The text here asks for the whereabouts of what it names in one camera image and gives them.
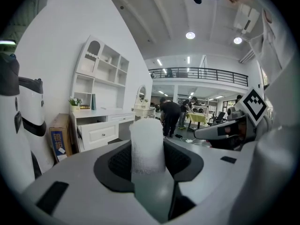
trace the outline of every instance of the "blue label on box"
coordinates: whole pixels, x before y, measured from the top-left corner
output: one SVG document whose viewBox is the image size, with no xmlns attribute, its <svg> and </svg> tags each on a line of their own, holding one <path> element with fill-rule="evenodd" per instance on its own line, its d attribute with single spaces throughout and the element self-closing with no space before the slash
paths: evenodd
<svg viewBox="0 0 300 225">
<path fill-rule="evenodd" d="M 62 138 L 61 131 L 51 131 L 51 139 L 54 146 L 55 155 L 63 155 L 66 154 L 64 140 Z"/>
</svg>

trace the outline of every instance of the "metal railing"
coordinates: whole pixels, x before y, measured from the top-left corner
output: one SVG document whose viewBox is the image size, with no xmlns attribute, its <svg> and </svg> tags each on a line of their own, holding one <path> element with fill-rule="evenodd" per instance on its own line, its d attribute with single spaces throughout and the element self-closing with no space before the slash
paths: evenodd
<svg viewBox="0 0 300 225">
<path fill-rule="evenodd" d="M 200 67 L 169 67 L 150 69 L 152 78 L 197 78 L 248 86 L 248 76 L 225 70 Z"/>
</svg>

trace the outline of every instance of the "black pants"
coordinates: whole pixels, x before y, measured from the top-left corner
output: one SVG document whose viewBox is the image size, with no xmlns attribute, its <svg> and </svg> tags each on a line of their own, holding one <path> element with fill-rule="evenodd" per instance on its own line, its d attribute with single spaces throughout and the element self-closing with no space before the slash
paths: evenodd
<svg viewBox="0 0 300 225">
<path fill-rule="evenodd" d="M 180 117 L 180 112 L 165 114 L 164 136 L 167 136 L 169 131 L 170 134 L 174 134 L 176 123 L 178 122 L 179 117 Z"/>
</svg>

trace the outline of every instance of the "office chair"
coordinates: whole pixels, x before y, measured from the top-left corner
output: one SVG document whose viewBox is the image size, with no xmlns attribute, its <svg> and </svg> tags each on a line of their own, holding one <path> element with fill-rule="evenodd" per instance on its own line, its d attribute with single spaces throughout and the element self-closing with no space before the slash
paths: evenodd
<svg viewBox="0 0 300 225">
<path fill-rule="evenodd" d="M 216 125 L 218 123 L 226 121 L 226 119 L 223 118 L 224 115 L 225 115 L 225 112 L 220 112 L 220 114 L 218 115 L 217 118 L 210 118 L 210 120 L 212 120 L 212 122 L 210 122 L 210 120 L 209 120 L 209 122 L 207 123 L 208 126 L 213 126 L 213 125 Z"/>
</svg>

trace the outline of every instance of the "open drawer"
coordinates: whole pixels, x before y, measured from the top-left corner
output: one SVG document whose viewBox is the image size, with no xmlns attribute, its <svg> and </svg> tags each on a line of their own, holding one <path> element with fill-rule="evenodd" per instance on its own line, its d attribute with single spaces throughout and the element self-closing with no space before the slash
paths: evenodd
<svg viewBox="0 0 300 225">
<path fill-rule="evenodd" d="M 129 122 L 134 120 L 135 120 L 134 113 L 107 116 L 107 121 L 118 121 L 119 123 Z"/>
<path fill-rule="evenodd" d="M 98 122 L 78 125 L 84 151 L 107 145 L 119 137 L 119 122 Z"/>
</svg>

